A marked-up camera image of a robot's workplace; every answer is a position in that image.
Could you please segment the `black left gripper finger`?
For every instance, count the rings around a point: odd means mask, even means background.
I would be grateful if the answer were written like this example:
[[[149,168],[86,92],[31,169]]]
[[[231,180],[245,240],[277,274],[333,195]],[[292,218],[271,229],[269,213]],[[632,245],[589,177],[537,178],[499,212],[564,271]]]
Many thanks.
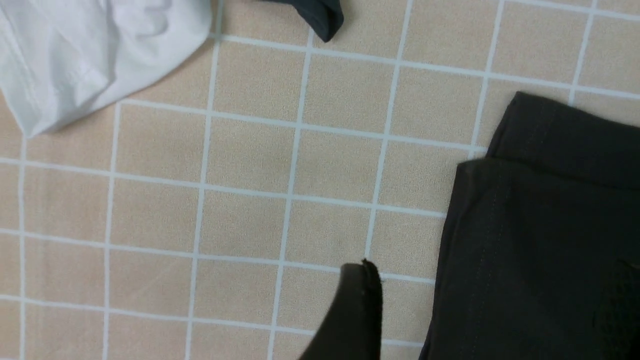
[[[338,287],[301,360],[379,360],[383,287],[373,262],[345,263]]]

